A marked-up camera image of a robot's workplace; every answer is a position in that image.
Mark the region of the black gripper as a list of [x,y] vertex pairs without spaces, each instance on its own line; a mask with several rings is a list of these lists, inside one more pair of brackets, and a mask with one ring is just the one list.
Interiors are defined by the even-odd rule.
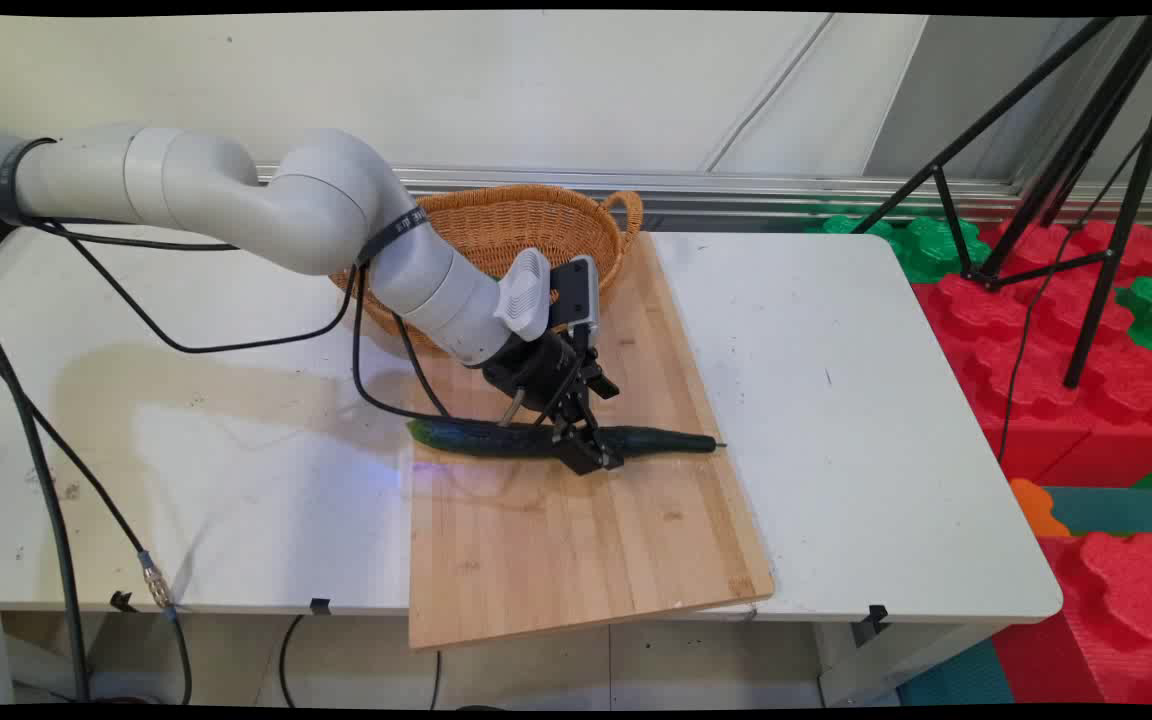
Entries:
[[590,393],[596,397],[620,393],[594,361],[594,343],[579,329],[545,332],[535,341],[511,336],[482,366],[486,382],[506,395],[524,393],[521,406],[540,414],[535,427],[545,430],[548,455],[581,477],[626,464],[605,445],[602,427],[591,410]]

